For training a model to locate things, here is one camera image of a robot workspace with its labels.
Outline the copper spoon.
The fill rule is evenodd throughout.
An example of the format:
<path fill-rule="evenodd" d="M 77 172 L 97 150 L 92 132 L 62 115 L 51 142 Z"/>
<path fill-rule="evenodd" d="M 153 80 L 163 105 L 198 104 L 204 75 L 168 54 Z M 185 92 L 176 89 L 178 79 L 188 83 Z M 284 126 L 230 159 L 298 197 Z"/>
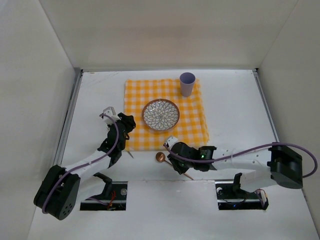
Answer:
<path fill-rule="evenodd" d="M 155 155 L 155 160 L 158 162 L 158 163 L 166 163 L 168 164 L 171 168 L 174 169 L 174 166 L 168 161 L 166 160 L 166 155 L 163 153 L 163 152 L 157 152 L 156 155 Z M 186 173 L 183 173 L 183 175 L 187 178 L 189 178 L 190 180 L 194 180 L 190 175 L 186 174 Z"/>

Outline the lilac plastic cup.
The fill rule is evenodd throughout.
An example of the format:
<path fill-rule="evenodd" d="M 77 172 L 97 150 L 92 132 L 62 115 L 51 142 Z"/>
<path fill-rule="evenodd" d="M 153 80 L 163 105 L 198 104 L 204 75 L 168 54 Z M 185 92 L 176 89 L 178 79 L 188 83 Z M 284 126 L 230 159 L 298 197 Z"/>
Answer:
<path fill-rule="evenodd" d="M 184 72 L 180 75 L 179 82 L 182 96 L 189 97 L 192 94 L 193 87 L 196 82 L 195 75 L 191 72 Z"/>

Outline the floral patterned ceramic plate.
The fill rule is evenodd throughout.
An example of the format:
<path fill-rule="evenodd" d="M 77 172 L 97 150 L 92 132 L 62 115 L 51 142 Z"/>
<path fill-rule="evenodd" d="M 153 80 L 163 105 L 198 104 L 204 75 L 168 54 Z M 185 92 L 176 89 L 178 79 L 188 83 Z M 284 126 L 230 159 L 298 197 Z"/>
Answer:
<path fill-rule="evenodd" d="M 180 110 L 172 101 L 158 98 L 144 106 L 141 117 L 150 130 L 165 132 L 177 125 L 180 120 Z"/>

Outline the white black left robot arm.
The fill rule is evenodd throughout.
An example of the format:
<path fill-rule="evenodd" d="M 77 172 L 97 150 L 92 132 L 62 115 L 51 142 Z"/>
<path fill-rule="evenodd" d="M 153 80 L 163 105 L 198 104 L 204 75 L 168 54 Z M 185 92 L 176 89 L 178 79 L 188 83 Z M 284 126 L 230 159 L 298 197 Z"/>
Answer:
<path fill-rule="evenodd" d="M 102 203 L 101 198 L 115 197 L 113 180 L 102 173 L 121 158 L 129 134 L 136 128 L 132 115 L 104 112 L 100 117 L 108 127 L 107 137 L 98 149 L 77 163 L 52 166 L 42 181 L 33 204 L 58 220 L 64 220 L 75 205 L 84 200 Z"/>

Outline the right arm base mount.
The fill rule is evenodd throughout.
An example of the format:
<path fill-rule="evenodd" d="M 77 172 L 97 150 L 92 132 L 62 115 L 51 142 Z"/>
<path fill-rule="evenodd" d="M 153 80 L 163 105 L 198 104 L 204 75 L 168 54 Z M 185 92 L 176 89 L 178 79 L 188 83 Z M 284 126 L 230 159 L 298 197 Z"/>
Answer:
<path fill-rule="evenodd" d="M 269 207 L 269 199 L 264 189 L 247 192 L 240 189 L 241 173 L 233 180 L 215 181 L 217 206 L 221 211 L 263 210 Z"/>

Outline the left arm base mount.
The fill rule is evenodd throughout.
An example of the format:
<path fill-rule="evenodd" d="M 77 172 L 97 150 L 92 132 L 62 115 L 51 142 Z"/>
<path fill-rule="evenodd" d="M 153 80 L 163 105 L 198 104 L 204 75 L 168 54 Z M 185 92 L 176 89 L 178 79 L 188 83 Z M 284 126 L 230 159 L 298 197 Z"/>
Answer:
<path fill-rule="evenodd" d="M 128 182 L 98 172 L 80 186 L 77 202 L 80 211 L 125 211 L 127 194 Z"/>

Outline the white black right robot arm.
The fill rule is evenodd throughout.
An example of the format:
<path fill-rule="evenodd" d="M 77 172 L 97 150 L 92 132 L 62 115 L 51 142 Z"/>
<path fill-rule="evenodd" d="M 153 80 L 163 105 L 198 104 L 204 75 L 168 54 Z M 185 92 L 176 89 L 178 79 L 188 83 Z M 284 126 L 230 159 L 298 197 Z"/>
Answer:
<path fill-rule="evenodd" d="M 175 171 L 184 174 L 189 169 L 201 172 L 239 170 L 233 187 L 252 193 L 260 188 L 279 185 L 287 189 L 302 189 L 302 157 L 291 148 L 277 142 L 244 151 L 202 146 L 198 149 L 169 137 L 163 144 Z"/>

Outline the yellow white checkered cloth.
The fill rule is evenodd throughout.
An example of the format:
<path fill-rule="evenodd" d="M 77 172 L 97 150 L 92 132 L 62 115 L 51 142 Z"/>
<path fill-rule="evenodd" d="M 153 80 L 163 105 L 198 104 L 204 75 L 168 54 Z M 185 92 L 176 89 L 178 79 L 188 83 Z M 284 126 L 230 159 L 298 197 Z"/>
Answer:
<path fill-rule="evenodd" d="M 142 112 L 150 101 L 166 99 L 179 109 L 179 121 L 169 131 L 153 131 L 144 123 Z M 209 141 L 209 131 L 203 106 L 200 81 L 196 80 L 189 97 L 181 95 L 179 79 L 132 80 L 125 82 L 124 114 L 133 116 L 136 128 L 129 134 L 126 150 L 162 151 L 169 136 L 191 147 L 201 147 Z"/>

